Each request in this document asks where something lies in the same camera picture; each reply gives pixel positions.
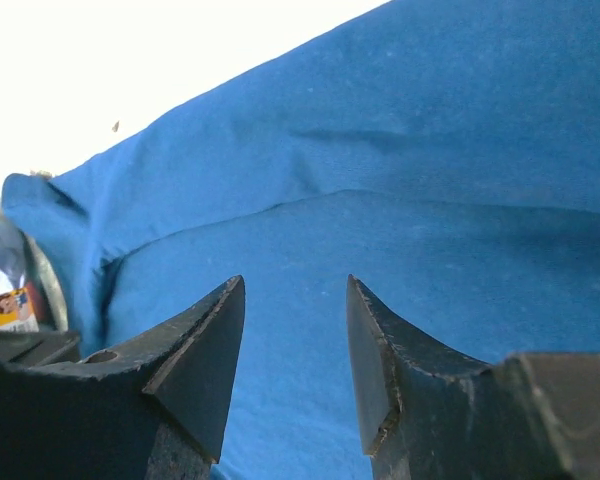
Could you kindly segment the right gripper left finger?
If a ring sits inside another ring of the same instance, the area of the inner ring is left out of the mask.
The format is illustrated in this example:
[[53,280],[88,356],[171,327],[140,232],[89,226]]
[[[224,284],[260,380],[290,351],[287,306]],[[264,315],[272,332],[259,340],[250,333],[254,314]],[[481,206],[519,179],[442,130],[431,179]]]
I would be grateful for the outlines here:
[[206,479],[244,326],[235,276],[181,314],[81,358],[74,332],[0,331],[0,479]]

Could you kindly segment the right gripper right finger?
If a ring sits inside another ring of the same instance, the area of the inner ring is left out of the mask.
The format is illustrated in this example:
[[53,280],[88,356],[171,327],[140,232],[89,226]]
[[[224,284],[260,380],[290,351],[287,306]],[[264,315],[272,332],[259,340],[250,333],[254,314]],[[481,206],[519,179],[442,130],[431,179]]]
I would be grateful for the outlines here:
[[346,294],[361,447],[377,479],[600,479],[600,353],[491,365]]

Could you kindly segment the blue t shirt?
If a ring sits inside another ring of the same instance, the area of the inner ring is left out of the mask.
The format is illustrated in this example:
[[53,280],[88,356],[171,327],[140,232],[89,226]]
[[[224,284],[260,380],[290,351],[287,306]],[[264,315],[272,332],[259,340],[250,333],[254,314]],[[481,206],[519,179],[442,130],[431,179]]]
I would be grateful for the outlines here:
[[367,479],[349,275],[484,361],[600,351],[600,1],[390,2],[2,208],[85,353],[243,276],[214,478]]

